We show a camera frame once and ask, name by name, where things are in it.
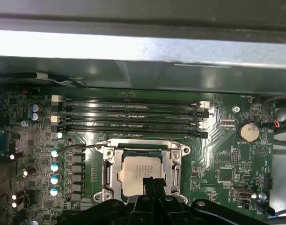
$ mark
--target chip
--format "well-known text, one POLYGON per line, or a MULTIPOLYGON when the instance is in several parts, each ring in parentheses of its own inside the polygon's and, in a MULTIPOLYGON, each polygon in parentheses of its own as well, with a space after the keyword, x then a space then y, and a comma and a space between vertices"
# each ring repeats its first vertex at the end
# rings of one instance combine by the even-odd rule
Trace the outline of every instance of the chip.
POLYGON ((49 165, 49 160, 48 159, 42 159, 41 165, 49 165))
POLYGON ((45 202, 45 207, 47 207, 47 208, 51 208, 52 205, 53 205, 53 202, 52 202, 52 201, 46 201, 46 202, 45 202))
POLYGON ((43 216, 43 220, 50 220, 50 214, 45 214, 43 216))
POLYGON ((28 140, 27 146, 34 146, 34 140, 28 140))
POLYGON ((231 183, 233 179, 233 168, 223 167, 219 168, 218 182, 231 183))
POLYGON ((164 178, 161 160, 157 157, 128 156, 122 163, 119 180, 125 196, 143 194, 143 178, 164 178))

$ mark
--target black ram slot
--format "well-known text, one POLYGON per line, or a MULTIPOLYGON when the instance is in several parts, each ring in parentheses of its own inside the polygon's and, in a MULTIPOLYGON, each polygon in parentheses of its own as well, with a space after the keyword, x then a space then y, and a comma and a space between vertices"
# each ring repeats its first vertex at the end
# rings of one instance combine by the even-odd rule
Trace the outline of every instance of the black ram slot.
POLYGON ((193 137, 208 138, 207 132, 199 132, 196 130, 155 130, 155 129, 137 129, 137 128, 117 128, 117 127, 82 127, 82 126, 65 126, 65 131, 79 131, 79 132, 120 132, 126 135, 136 134, 171 134, 171 135, 190 135, 193 137))

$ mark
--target screw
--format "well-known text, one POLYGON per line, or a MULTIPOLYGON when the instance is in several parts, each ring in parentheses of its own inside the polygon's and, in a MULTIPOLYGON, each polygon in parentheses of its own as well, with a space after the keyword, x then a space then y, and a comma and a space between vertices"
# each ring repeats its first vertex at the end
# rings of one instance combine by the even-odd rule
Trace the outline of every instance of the screw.
POLYGON ((178 159, 178 158, 179 158, 179 154, 178 154, 177 152, 174 152, 174 153, 173 153, 173 158, 174 158, 174 159, 178 159))
POLYGON ((259 198, 260 200, 264 201, 264 200, 266 200, 266 199, 268 198, 268 196, 266 196, 266 194, 262 192, 262 193, 260 193, 260 194, 258 195, 258 198, 259 198))
POLYGON ((238 106, 236 106, 236 105, 232 107, 232 111, 233 111, 234 113, 238 113, 240 110, 241 110, 241 109, 240 109, 238 106))
POLYGON ((108 150, 106 152, 107 157, 112 158, 114 156, 114 152, 112 150, 108 150))
POLYGON ((201 202, 201 201, 200 201, 200 202, 197 202, 197 205, 203 207, 203 206, 205 206, 206 204, 205 204, 205 202, 201 202))
POLYGON ((173 200, 173 198, 172 198, 171 196, 167 196, 167 197, 165 197, 165 200, 166 200, 167 202, 170 202, 170 201, 173 200))
POLYGON ((110 193, 106 194, 105 198, 106 199, 111 199, 111 194, 110 193))

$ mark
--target solid capacitor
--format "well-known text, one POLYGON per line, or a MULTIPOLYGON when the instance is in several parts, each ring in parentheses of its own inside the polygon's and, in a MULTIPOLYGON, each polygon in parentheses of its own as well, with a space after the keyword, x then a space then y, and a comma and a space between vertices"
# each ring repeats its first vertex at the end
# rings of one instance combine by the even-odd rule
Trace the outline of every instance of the solid capacitor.
POLYGON ((55 174, 53 177, 51 177, 50 179, 50 183, 55 185, 57 184, 59 181, 62 180, 62 175, 60 175, 59 173, 55 174))
POLYGON ((12 195, 12 199, 16 200, 16 199, 22 197, 24 194, 25 194, 25 191, 24 190, 20 190, 20 191, 16 192, 14 195, 12 195))
POLYGON ((42 225, 42 218, 35 217, 29 225, 42 225))
POLYGON ((40 114, 38 114, 38 113, 36 113, 36 112, 34 112, 34 113, 32 113, 32 114, 30 115, 30 119, 31 119, 32 121, 38 121, 38 120, 41 120, 41 118, 42 118, 42 115, 40 115, 40 114))
POLYGON ((42 107, 40 105, 37 105, 37 104, 33 104, 31 107, 30 107, 31 111, 34 112, 34 113, 37 113, 39 111, 42 110, 42 107))

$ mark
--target green circuit board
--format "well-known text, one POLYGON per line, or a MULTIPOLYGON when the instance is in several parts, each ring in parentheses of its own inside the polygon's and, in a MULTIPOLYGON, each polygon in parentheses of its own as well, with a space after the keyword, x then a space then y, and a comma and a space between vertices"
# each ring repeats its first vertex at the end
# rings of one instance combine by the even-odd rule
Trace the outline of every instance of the green circuit board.
POLYGON ((8 219, 13 221, 15 218, 16 224, 29 224, 33 218, 40 217, 43 225, 50 225, 55 224, 56 218, 65 210, 85 210, 96 205, 93 195, 102 188, 102 154, 85 150, 81 195, 73 195, 72 184, 68 182, 70 156, 65 153, 53 158, 51 151, 111 138, 173 140, 189 146, 190 154, 182 159, 180 189, 188 204, 196 199, 208 199, 251 217, 266 219, 255 205, 269 202, 271 187, 266 185, 265 179, 271 173, 273 130, 260 127, 268 119, 256 98, 250 95, 66 87, 0 90, 0 101, 4 105, 0 108, 0 118, 4 116, 0 120, 0 130, 10 134, 7 135, 4 155, 24 152, 24 157, 17 161, 17 175, 12 178, 9 196, 23 187, 32 193, 29 197, 31 203, 23 209, 26 214, 19 217, 23 219, 16 218, 16 209, 11 208, 8 219), (62 99, 53 102, 51 96, 61 96, 62 99), (192 103, 201 101, 210 103, 206 109, 208 118, 190 114, 192 103), (32 118, 30 108, 34 104, 40 107, 36 120, 32 118), (55 126, 51 116, 70 120, 55 126), (27 125, 23 127, 21 122, 27 122, 27 125), (207 133, 206 138, 193 132, 193 122, 206 123, 205 129, 199 129, 199 132, 207 133), (247 123, 258 127, 256 140, 242 140, 238 128, 247 123), (14 134, 20 134, 20 139, 15 140, 14 134), (51 164, 54 162, 62 165, 56 172, 63 178, 57 184, 61 186, 57 196, 50 195, 50 178, 55 174, 51 164), (37 168, 35 176, 22 177, 27 166, 37 168), (249 209, 239 203, 233 187, 249 188, 257 195, 250 200, 249 209), (258 198, 260 193, 267 195, 266 200, 258 198))

